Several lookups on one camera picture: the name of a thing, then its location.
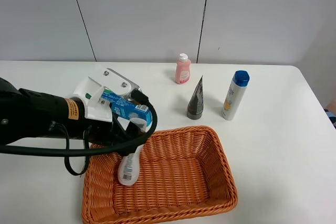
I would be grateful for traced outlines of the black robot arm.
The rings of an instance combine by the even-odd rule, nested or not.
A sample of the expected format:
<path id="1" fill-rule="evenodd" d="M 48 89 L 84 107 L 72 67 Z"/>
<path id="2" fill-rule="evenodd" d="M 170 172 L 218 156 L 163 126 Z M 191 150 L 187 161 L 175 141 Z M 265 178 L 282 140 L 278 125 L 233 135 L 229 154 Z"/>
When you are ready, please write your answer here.
<path id="1" fill-rule="evenodd" d="M 155 131 L 157 116 L 148 97 L 139 89 L 133 89 L 129 96 L 152 113 L 153 123 L 146 133 L 132 122 L 124 129 L 110 103 L 95 101 L 92 91 L 63 98 L 16 89 L 1 79 L 1 153 L 51 157 L 130 154 Z M 64 149 L 13 145 L 27 137 L 64 138 L 67 143 Z"/>

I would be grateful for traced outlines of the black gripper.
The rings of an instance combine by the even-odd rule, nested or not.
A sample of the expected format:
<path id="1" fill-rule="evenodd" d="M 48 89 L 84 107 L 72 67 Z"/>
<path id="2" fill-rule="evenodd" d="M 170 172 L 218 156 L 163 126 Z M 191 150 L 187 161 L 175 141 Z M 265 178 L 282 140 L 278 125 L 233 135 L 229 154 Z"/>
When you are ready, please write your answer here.
<path id="1" fill-rule="evenodd" d="M 118 153 L 120 156 L 128 156 L 138 146 L 143 145 L 143 142 L 135 141 L 143 135 L 140 126 L 143 126 L 143 124 L 138 125 L 127 121 L 126 128 L 124 128 L 118 120 L 111 124 L 107 123 L 107 126 L 93 126 L 89 132 L 88 142 L 101 148 L 116 146 L 118 150 L 113 151 L 114 153 Z"/>

